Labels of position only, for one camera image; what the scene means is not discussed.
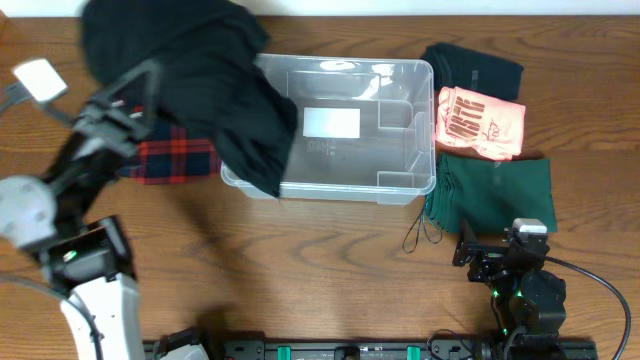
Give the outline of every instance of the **green tape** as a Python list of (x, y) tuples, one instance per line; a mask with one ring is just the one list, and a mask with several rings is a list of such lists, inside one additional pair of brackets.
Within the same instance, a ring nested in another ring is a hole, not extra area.
[(407, 346), (407, 360), (420, 360), (420, 348), (417, 346)]
[(291, 360), (291, 348), (288, 346), (278, 347), (278, 360)]

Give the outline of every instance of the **wooden table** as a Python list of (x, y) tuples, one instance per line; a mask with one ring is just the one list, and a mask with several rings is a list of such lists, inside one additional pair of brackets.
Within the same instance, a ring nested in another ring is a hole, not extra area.
[[(610, 280), (640, 313), (640, 19), (634, 17), (263, 18), (275, 53), (417, 58), (454, 42), (525, 66), (525, 154), (552, 159), (560, 231), (551, 255)], [(96, 89), (77, 46), (75, 19), (0, 25), (0, 84), (29, 57), (49, 58), (78, 110)], [(29, 105), (0, 119), (0, 177), (39, 173), (67, 131)], [(278, 338), (426, 338), (438, 328), (492, 329), (489, 291), (451, 266), (455, 237), (402, 238), (410, 206), (253, 201), (219, 178), (184, 186), (121, 181), (90, 219), (119, 214), (134, 247), (145, 338), (197, 323)], [(40, 279), (29, 259), (0, 243), (0, 270)], [(572, 271), (562, 334), (592, 337), (601, 359), (618, 346), (616, 298)], [(0, 286), (0, 358), (74, 359), (55, 301)], [(624, 359), (640, 359), (636, 326)]]

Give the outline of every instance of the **plaid shirt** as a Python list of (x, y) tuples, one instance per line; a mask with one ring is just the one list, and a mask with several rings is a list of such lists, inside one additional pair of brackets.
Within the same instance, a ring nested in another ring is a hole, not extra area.
[(118, 175), (145, 185), (184, 184), (220, 173), (221, 164), (209, 139), (158, 120), (131, 165)]

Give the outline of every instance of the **clear plastic container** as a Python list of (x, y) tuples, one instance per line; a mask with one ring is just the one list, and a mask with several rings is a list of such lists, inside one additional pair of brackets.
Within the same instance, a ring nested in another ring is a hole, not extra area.
[[(422, 60), (260, 55), (298, 106), (282, 197), (405, 205), (436, 184), (433, 69)], [(224, 164), (222, 178), (269, 198)]]

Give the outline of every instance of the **white wall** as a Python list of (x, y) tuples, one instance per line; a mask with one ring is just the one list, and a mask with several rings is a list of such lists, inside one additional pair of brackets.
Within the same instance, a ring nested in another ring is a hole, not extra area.
[[(86, 0), (0, 0), (0, 10), (10, 17), (77, 16), (85, 2)], [(640, 0), (235, 0), (235, 2), (259, 15), (640, 14)]]

